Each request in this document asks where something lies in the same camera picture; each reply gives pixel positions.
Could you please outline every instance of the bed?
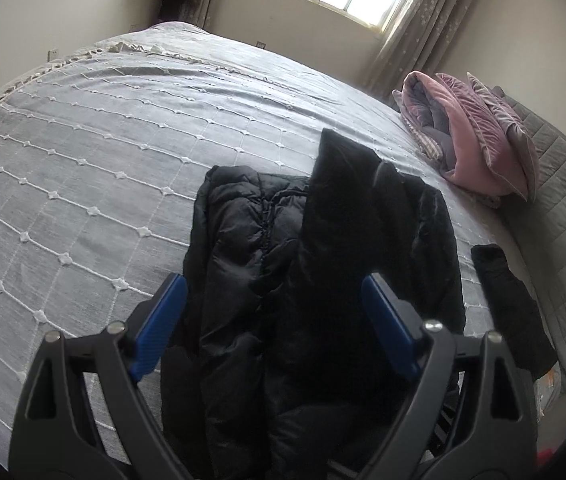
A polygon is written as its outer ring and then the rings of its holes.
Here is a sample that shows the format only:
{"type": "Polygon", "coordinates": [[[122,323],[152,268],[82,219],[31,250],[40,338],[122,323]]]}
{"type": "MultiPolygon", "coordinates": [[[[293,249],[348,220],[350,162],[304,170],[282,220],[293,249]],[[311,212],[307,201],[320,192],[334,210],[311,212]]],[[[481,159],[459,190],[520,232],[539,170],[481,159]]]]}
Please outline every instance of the bed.
{"type": "MultiPolygon", "coordinates": [[[[309,174],[324,127],[441,189],[455,229],[466,335],[492,328],[470,247],[495,242],[534,288],[495,211],[430,167],[400,116],[294,61],[163,23],[82,49],[0,89],[0,462],[43,334],[125,319],[188,247],[195,193],[215,164],[309,174]]],[[[157,369],[140,387],[160,421],[157,369]]],[[[124,459],[100,386],[109,453],[124,459]]]]}

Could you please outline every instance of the red object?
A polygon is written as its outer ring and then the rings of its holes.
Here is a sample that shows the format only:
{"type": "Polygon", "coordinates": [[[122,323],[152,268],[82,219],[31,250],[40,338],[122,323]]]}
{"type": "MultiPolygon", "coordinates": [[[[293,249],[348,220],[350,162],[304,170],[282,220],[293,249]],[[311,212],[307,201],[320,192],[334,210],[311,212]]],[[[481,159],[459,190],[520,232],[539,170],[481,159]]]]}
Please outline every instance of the red object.
{"type": "Polygon", "coordinates": [[[539,451],[537,453],[537,465],[539,467],[543,467],[543,465],[548,462],[554,455],[554,451],[551,449],[544,449],[543,451],[539,451]]]}

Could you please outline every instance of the black puffer jacket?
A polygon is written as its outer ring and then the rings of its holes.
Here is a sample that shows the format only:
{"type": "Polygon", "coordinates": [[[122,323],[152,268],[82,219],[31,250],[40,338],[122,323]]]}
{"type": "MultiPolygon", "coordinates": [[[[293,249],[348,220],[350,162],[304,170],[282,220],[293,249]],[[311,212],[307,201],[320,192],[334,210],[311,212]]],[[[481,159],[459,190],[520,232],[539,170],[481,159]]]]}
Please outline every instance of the black puffer jacket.
{"type": "Polygon", "coordinates": [[[323,132],[310,179],[212,168],[195,203],[185,313],[161,363],[163,426],[195,478],[325,478],[359,469],[405,385],[359,300],[380,270],[461,333],[441,193],[323,132]]]}

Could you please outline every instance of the sheer curtain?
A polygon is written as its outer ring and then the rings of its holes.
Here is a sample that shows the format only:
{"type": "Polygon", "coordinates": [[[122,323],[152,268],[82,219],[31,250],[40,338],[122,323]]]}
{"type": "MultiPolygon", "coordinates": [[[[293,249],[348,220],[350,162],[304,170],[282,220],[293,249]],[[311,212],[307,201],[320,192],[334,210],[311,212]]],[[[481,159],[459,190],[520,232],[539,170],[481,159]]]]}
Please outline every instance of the sheer curtain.
{"type": "Polygon", "coordinates": [[[364,73],[362,87],[392,103],[413,70],[436,69],[473,0],[397,0],[381,49],[364,73]]]}

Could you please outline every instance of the metal screw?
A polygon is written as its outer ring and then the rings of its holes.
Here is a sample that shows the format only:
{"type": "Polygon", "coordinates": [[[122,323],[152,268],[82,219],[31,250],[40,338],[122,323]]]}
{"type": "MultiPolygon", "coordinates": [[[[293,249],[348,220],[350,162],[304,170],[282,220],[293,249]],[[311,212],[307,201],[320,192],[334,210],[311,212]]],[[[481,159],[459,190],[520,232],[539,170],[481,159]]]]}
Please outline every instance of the metal screw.
{"type": "Polygon", "coordinates": [[[443,330],[443,323],[441,321],[436,321],[435,319],[428,319],[423,323],[423,328],[428,332],[440,332],[443,330]]]}
{"type": "Polygon", "coordinates": [[[108,325],[107,330],[108,330],[108,334],[111,335],[120,334],[125,330],[125,323],[123,323],[122,321],[112,321],[108,325]]]}
{"type": "Polygon", "coordinates": [[[50,330],[45,334],[45,341],[48,343],[55,343],[61,338],[61,333],[58,330],[50,330]]]}
{"type": "Polygon", "coordinates": [[[494,331],[488,332],[487,338],[493,343],[500,343],[501,341],[503,341],[503,336],[498,332],[494,332],[494,331]]]}

